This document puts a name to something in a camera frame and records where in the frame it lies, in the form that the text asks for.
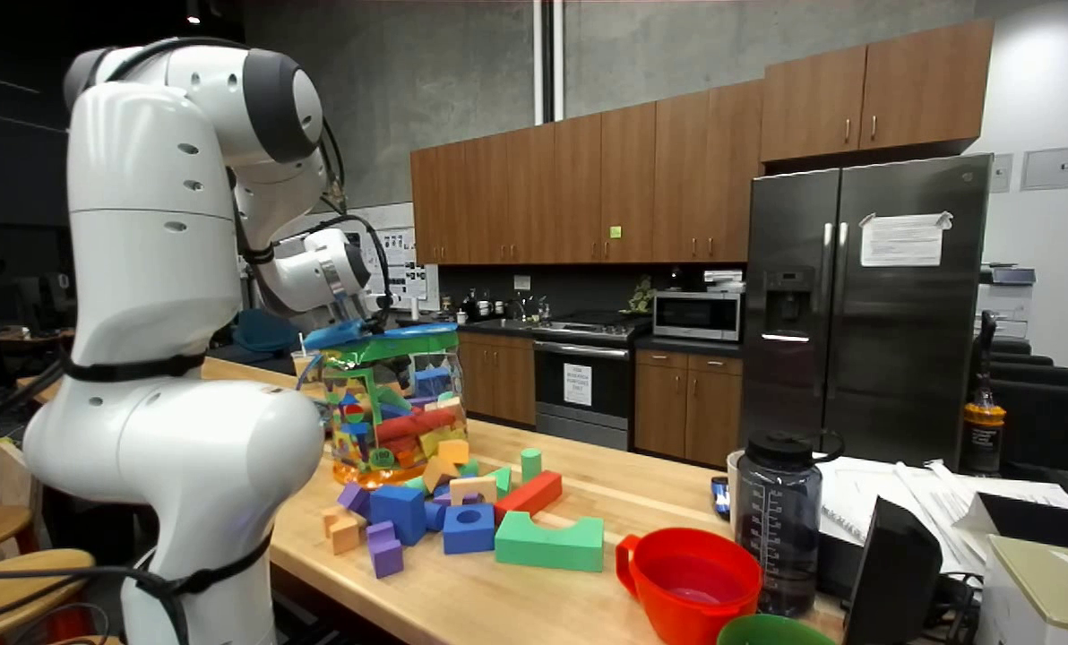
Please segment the purple block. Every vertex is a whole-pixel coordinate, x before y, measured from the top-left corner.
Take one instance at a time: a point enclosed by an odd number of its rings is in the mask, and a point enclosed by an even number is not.
[[[348,489],[340,493],[340,505],[357,516],[367,516],[367,500],[367,489],[357,489],[356,481],[348,481]]]
[[[419,489],[375,489],[367,505],[368,524],[395,524],[400,544],[419,544],[426,534],[426,494]]]
[[[448,505],[442,505],[442,503],[426,503],[426,532],[430,532],[430,534],[442,532],[443,509],[448,509]]]
[[[496,505],[452,505],[442,524],[443,557],[496,553]]]
[[[367,528],[367,553],[368,553],[375,576],[392,576],[405,565],[400,542],[395,538],[395,524]]]

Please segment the chair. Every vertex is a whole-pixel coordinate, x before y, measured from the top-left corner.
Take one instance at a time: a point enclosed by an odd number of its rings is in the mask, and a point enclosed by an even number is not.
[[[26,454],[17,446],[0,438],[0,569],[79,569],[94,565],[94,557],[82,549],[50,549],[41,513],[42,489],[32,481]],[[32,591],[53,581],[21,576],[0,581],[0,607],[21,604]],[[47,624],[47,638],[62,641],[73,635],[88,635],[88,619],[82,612],[57,612],[57,607],[79,604],[82,581],[64,585],[35,604],[26,604],[12,612],[0,612],[0,638]]]

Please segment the humanoid robot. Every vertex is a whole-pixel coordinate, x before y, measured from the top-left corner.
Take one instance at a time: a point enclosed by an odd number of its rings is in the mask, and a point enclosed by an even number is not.
[[[284,54],[197,41],[79,54],[64,94],[79,322],[64,384],[26,432],[29,469],[158,513],[139,565],[183,581],[183,619],[129,581],[131,645],[178,641],[178,624],[197,645],[275,641],[264,544],[318,464],[318,410],[199,379],[199,361],[239,311],[235,255],[286,311],[367,282],[340,230],[274,255],[326,186],[318,94]]]

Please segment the stainless steel refrigerator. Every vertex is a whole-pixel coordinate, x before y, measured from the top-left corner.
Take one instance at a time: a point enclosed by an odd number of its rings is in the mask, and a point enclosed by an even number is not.
[[[954,459],[989,157],[753,178],[742,434]]]

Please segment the jar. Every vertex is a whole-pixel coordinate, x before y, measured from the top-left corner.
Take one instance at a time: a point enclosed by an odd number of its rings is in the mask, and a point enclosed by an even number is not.
[[[797,438],[753,438],[737,459],[733,542],[763,565],[763,612],[802,617],[816,591],[820,469]]]

